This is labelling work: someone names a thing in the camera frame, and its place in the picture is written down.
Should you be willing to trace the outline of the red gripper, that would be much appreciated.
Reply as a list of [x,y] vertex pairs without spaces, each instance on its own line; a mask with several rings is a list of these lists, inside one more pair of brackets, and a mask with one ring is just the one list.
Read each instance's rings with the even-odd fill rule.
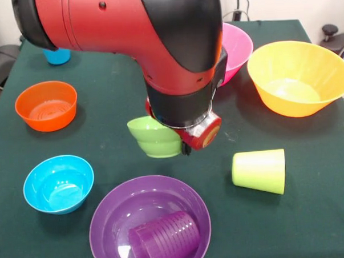
[[149,98],[145,100],[147,113],[181,137],[183,155],[189,156],[192,149],[200,150],[211,144],[220,130],[221,118],[212,111],[208,98],[166,96],[164,103],[160,100],[154,103],[156,109]]

